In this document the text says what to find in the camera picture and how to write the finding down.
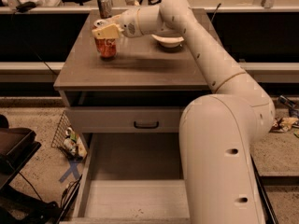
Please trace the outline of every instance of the closed drawer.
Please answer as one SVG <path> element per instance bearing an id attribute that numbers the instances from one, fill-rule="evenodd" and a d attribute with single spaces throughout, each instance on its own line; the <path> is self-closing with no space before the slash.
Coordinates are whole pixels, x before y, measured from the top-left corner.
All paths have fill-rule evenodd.
<path id="1" fill-rule="evenodd" d="M 65 110 L 80 133 L 177 133 L 178 107 L 70 107 Z"/>

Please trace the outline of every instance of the white bowl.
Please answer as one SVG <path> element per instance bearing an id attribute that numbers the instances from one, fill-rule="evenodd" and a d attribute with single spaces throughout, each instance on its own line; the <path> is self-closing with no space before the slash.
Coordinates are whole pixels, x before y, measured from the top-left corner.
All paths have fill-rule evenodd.
<path id="1" fill-rule="evenodd" d="M 163 47 L 165 48 L 175 48 L 177 47 L 183 40 L 183 37 L 162 37 L 158 35 L 152 35 L 152 37 L 157 40 Z"/>

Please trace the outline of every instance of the floor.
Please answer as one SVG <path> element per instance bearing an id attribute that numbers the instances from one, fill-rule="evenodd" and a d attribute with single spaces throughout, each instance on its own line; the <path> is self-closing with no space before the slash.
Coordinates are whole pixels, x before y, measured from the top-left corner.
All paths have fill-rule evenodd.
<path id="1" fill-rule="evenodd" d="M 277 117 L 288 117 L 285 106 L 276 102 Z M 60 98 L 0 98 L 0 113 L 10 127 L 27 127 L 36 132 L 36 141 L 42 144 L 34 157 L 22 169 L 22 174 L 33 184 L 45 202 L 60 203 L 66 185 L 76 180 L 65 173 L 70 168 L 67 158 L 53 146 L 54 136 L 64 113 Z M 270 133 L 251 145 L 260 175 L 299 175 L 299 139 L 292 128 L 286 133 Z M 78 166 L 82 172 L 83 164 Z M 34 191 L 18 175 L 11 183 L 15 189 L 36 197 Z M 266 187 L 280 224 L 296 224 L 299 219 L 299 186 Z M 15 217 L 22 213 L 11 212 Z"/>

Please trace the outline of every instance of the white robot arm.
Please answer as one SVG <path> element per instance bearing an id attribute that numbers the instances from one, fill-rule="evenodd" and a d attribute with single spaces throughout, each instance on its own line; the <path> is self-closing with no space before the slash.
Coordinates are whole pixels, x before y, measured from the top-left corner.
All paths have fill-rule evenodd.
<path id="1" fill-rule="evenodd" d="M 178 32 L 213 92 L 192 101 L 179 126 L 192 224 L 265 223 L 249 145 L 271 129 L 271 98 L 198 23 L 187 0 L 130 9 L 118 20 L 128 37 Z"/>

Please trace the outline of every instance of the cabinet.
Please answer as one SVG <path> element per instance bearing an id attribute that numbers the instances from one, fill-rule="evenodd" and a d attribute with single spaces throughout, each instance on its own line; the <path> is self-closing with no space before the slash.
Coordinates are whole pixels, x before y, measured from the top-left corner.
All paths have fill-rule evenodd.
<path id="1" fill-rule="evenodd" d="M 217 35 L 202 9 L 196 18 Z M 74 218 L 188 221 L 178 126 L 183 108 L 209 93 L 188 47 L 163 49 L 151 35 L 117 40 L 104 61 L 92 10 L 54 87 L 89 149 Z"/>

